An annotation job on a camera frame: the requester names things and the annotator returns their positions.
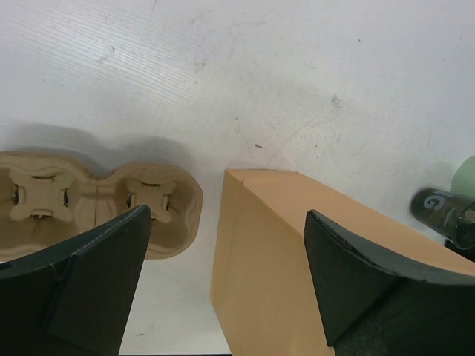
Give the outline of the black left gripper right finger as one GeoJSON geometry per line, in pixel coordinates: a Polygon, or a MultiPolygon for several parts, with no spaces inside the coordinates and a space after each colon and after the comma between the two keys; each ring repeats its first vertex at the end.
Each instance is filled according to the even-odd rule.
{"type": "Polygon", "coordinates": [[[474,278],[403,256],[317,211],[304,246],[337,355],[472,355],[474,278]]]}

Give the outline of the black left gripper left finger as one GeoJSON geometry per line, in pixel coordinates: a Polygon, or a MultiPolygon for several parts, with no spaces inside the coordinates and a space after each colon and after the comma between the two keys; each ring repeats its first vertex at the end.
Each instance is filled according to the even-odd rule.
{"type": "Polygon", "coordinates": [[[118,355],[151,236],[147,205],[1,264],[2,355],[118,355]]]}

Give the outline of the brown paper bag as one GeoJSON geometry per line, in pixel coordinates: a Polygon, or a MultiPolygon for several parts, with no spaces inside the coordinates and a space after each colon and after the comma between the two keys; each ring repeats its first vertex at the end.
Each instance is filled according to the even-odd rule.
{"type": "Polygon", "coordinates": [[[312,210],[403,256],[474,278],[471,261],[303,174],[227,170],[211,302],[233,355],[337,355],[304,246],[312,210]]]}

